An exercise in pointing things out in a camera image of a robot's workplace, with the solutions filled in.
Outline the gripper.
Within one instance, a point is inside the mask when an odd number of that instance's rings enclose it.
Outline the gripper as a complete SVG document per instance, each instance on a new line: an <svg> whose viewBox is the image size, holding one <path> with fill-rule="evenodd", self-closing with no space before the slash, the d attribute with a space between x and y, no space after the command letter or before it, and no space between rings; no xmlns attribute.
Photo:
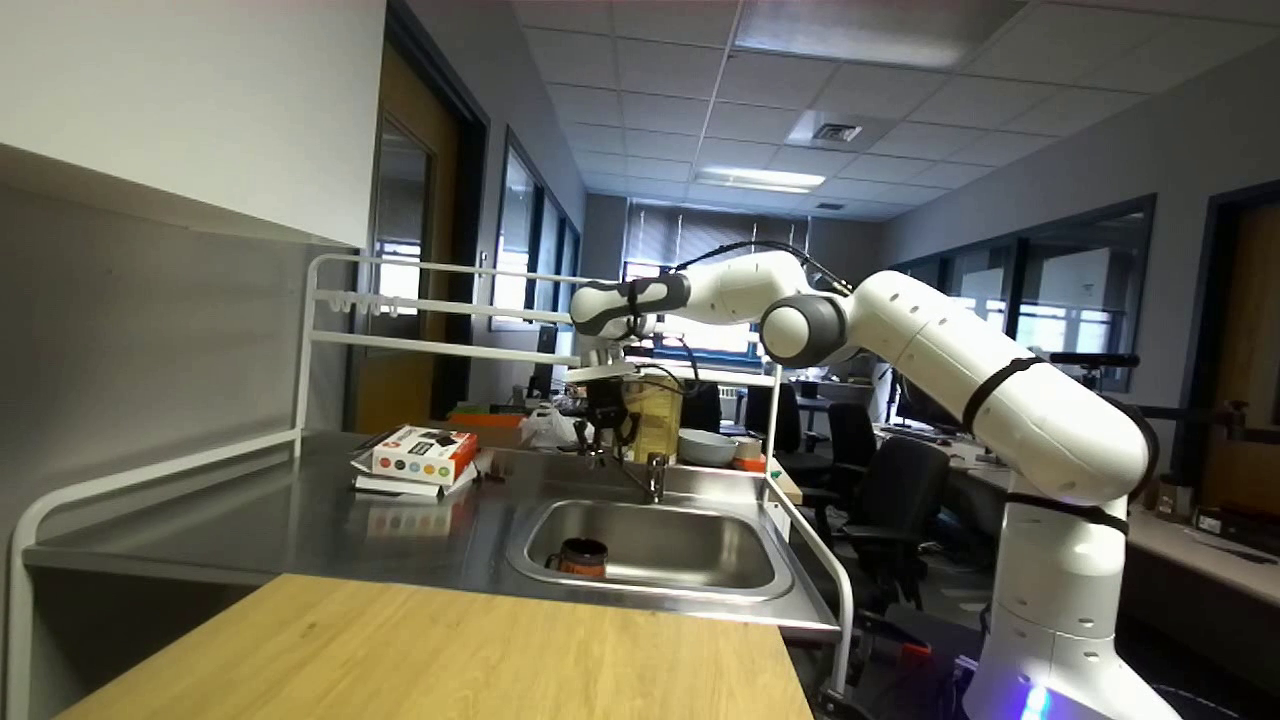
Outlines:
<svg viewBox="0 0 1280 720"><path fill-rule="evenodd" d="M602 430L596 425L613 425L611 456L617 462L626 462L634 455L630 448L637 437L641 416L631 416L625 387L623 379L595 379L585 384L588 410L586 419L580 418L575 421L576 452L586 459L591 469L603 468L605 464Z"/></svg>

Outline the steel faucet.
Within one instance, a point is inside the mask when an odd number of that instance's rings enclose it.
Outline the steel faucet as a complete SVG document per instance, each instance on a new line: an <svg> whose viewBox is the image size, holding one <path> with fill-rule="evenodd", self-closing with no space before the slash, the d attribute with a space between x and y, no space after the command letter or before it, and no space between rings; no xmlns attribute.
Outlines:
<svg viewBox="0 0 1280 720"><path fill-rule="evenodd" d="M660 503L666 493L666 471L668 457L663 454L648 454L644 462L636 464L616 455L613 464L622 475L631 480L641 495L641 501L648 505Z"/></svg>

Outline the yellow clear jar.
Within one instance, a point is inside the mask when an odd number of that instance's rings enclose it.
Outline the yellow clear jar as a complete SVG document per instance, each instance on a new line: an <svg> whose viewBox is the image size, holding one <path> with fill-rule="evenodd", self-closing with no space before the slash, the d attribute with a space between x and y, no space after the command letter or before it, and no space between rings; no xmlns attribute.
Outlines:
<svg viewBox="0 0 1280 720"><path fill-rule="evenodd" d="M626 425L632 437L623 456L632 462L645 462L652 454L673 461L678 448L678 429L684 406L684 383L662 372L634 375L623 382L623 400L628 414L637 414L636 430Z"/></svg>

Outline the white plastic bag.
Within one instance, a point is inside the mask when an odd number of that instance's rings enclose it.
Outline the white plastic bag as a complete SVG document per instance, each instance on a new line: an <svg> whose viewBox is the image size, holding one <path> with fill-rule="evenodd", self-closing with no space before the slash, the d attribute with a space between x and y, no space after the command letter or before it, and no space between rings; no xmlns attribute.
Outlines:
<svg viewBox="0 0 1280 720"><path fill-rule="evenodd" d="M564 415L554 404L540 404L520 423L520 445L576 454L588 442L586 428L585 419Z"/></svg>

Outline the white bowl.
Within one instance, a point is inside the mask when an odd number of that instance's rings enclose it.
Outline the white bowl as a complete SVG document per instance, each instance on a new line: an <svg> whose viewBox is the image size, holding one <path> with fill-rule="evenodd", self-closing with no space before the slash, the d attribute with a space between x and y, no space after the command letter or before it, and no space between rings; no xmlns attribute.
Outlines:
<svg viewBox="0 0 1280 720"><path fill-rule="evenodd" d="M727 436L694 428L678 430L677 457L681 464L699 468L730 468L737 443Z"/></svg>

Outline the orange flat box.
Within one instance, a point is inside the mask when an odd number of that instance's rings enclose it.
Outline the orange flat box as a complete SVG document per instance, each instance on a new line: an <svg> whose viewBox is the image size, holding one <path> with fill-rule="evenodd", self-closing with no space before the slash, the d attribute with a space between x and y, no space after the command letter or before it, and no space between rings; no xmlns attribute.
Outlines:
<svg viewBox="0 0 1280 720"><path fill-rule="evenodd" d="M447 420L466 428L518 429L527 415L527 409L520 405L462 402L448 413Z"/></svg>

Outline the steel sink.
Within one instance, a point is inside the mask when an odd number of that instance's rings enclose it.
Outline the steel sink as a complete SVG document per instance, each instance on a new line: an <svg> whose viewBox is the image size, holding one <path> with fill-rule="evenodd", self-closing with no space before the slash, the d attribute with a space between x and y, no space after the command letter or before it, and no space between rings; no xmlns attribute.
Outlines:
<svg viewBox="0 0 1280 720"><path fill-rule="evenodd" d="M572 539L604 544L602 577L559 570ZM795 584L768 525L716 507L559 500L532 510L506 556L525 577L553 585L671 598L760 603Z"/></svg>

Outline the white orange game box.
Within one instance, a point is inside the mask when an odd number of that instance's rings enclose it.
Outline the white orange game box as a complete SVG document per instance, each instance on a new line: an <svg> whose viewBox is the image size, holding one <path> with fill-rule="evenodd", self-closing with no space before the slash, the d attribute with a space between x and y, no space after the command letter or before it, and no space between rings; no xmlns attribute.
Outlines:
<svg viewBox="0 0 1280 720"><path fill-rule="evenodd" d="M462 482L479 451L474 433L403 425L371 450L375 477L452 487Z"/></svg>

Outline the wooden door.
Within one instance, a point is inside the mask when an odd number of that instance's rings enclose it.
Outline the wooden door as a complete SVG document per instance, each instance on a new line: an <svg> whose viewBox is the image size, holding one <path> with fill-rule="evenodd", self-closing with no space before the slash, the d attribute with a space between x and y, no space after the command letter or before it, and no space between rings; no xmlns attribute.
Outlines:
<svg viewBox="0 0 1280 720"><path fill-rule="evenodd" d="M375 340L445 340L445 320L404 301L443 300L448 278L424 263L452 259L460 124L404 54L385 42L379 87L370 241L358 288L376 295L353 328ZM404 348L351 352L351 425L361 432L431 416L439 360Z"/></svg>

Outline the row of interior windows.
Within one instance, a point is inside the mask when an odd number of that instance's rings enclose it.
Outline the row of interior windows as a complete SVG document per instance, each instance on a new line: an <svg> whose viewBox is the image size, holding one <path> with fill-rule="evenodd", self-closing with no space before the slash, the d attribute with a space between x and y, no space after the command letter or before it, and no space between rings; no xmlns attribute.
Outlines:
<svg viewBox="0 0 1280 720"><path fill-rule="evenodd" d="M522 331L540 323L527 313L568 311L572 284L562 278L579 269L581 233L512 129L500 179L490 291L500 314L490 328Z"/></svg>

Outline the grey window blinds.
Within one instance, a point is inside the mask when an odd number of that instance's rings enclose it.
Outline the grey window blinds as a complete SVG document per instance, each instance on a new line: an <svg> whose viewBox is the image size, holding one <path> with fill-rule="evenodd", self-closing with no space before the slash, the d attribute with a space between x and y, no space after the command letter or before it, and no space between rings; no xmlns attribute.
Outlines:
<svg viewBox="0 0 1280 720"><path fill-rule="evenodd" d="M809 222L709 208L634 201L628 205L622 261L626 266L676 266L721 246L753 241L808 251Z"/></svg>

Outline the row of black office chairs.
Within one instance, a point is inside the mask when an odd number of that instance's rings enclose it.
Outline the row of black office chairs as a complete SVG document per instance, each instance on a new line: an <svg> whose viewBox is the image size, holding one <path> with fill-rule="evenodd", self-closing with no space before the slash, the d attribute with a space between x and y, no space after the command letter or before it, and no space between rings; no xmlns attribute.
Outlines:
<svg viewBox="0 0 1280 720"><path fill-rule="evenodd" d="M801 427L800 397L790 384L780 392L772 407L772 389L748 388L744 438L774 441L773 459L812 509L824 547L852 548L841 561L858 615L882 618L896 603L922 609L920 547L941 510L948 455L901 436L878 439L867 406L849 402L828 404L832 455L814 454L822 441Z"/></svg>

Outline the ceiling light panel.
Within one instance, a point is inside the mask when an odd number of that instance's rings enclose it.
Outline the ceiling light panel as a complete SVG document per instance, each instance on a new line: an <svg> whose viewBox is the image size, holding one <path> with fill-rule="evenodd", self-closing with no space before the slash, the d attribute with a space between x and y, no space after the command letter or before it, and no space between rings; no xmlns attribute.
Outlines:
<svg viewBox="0 0 1280 720"><path fill-rule="evenodd" d="M951 70L1025 5L1027 0L744 0L733 46Z"/></svg>
<svg viewBox="0 0 1280 720"><path fill-rule="evenodd" d="M740 167L703 167L694 183L773 193L810 193L827 182L826 176Z"/></svg>

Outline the row of windows dark frames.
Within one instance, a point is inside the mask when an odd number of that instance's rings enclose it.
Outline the row of windows dark frames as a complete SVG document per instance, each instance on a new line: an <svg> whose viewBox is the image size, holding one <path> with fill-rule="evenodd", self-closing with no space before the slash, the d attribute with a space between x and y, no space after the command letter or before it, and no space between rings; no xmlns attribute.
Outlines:
<svg viewBox="0 0 1280 720"><path fill-rule="evenodd" d="M1042 357L1137 350L1157 193L895 263Z"/></svg>

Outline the white desk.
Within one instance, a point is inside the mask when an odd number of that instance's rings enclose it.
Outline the white desk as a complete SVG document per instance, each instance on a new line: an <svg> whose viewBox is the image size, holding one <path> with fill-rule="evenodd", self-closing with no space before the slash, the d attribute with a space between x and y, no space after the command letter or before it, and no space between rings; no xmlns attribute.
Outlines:
<svg viewBox="0 0 1280 720"><path fill-rule="evenodd" d="M1280 556L1167 521L1139 505L1128 510L1132 550L1143 551L1280 609Z"/></svg>

